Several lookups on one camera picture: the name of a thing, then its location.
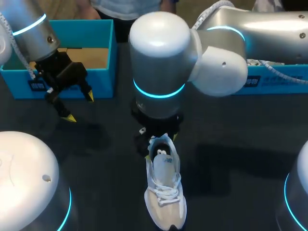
shoe tongue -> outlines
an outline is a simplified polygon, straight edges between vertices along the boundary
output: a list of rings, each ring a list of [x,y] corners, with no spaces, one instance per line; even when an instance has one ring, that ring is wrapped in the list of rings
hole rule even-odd
[[[170,155],[158,154],[153,160],[154,177],[157,184],[173,187],[176,174],[173,158]]]

shoe sole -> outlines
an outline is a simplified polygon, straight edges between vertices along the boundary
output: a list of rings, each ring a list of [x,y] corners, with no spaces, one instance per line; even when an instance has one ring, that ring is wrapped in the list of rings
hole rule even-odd
[[[150,205],[148,204],[148,189],[145,191],[145,193],[144,193],[144,201],[145,201],[146,208],[147,208],[147,210],[148,210],[148,213],[149,213],[149,215],[150,215],[152,221],[154,222],[154,224],[156,225],[156,227],[158,228],[159,231],[184,231],[184,229],[185,229],[185,224],[186,224],[186,217],[187,217],[187,204],[186,204],[186,199],[185,199],[185,197],[183,197],[183,199],[184,199],[184,204],[185,204],[185,214],[186,214],[186,216],[185,216],[185,221],[184,221],[184,224],[183,224],[182,228],[180,228],[180,229],[177,229],[177,228],[170,228],[169,230],[163,230],[163,229],[161,229],[161,228],[159,227],[159,225],[156,223],[156,221],[155,221],[155,220],[152,218],[152,216],[151,216],[151,213],[150,213],[150,210],[149,210]]]

robotic arm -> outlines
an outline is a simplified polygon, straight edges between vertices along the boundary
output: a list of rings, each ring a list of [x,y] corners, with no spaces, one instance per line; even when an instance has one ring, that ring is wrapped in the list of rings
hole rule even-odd
[[[43,78],[51,87],[46,92],[46,101],[54,106],[60,117],[76,122],[58,95],[72,85],[79,85],[85,98],[92,102],[92,88],[86,82],[87,71],[82,63],[72,62],[66,52],[57,51],[60,41],[35,0],[0,0],[0,64],[10,58],[11,45],[31,78]],[[37,76],[29,62],[36,62]]]
[[[256,13],[229,1],[204,11],[192,29],[170,13],[139,18],[129,36],[136,94],[132,114],[147,130],[136,138],[138,151],[146,155],[151,136],[178,132],[188,82],[203,94],[222,97],[246,83],[247,59],[307,64],[307,33],[307,12]],[[280,77],[307,84],[262,63]]]

cardboard box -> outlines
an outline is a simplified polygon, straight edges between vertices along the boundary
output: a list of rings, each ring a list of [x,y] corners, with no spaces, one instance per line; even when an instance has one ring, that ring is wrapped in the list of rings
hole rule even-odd
[[[108,64],[108,48],[59,48],[59,52],[66,52],[73,62],[81,62],[86,69],[105,69]],[[35,69],[35,62],[29,65]]]
[[[117,55],[113,21],[56,20],[50,23],[61,42],[59,51],[67,52],[73,62],[82,62],[87,69],[87,82],[92,87],[93,97],[112,98]],[[30,66],[35,70],[35,63]],[[0,72],[15,99],[44,99],[49,86],[42,79],[33,86],[16,54],[12,54]],[[84,99],[78,86],[62,91],[60,97]]]

person's arm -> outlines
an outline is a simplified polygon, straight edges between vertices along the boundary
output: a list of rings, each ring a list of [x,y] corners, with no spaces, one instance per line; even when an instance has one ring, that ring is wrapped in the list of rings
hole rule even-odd
[[[100,15],[91,5],[90,0],[75,0],[81,19],[93,20],[101,19]]]
[[[162,0],[160,3],[160,10],[170,13],[177,13],[176,2],[177,0]]]

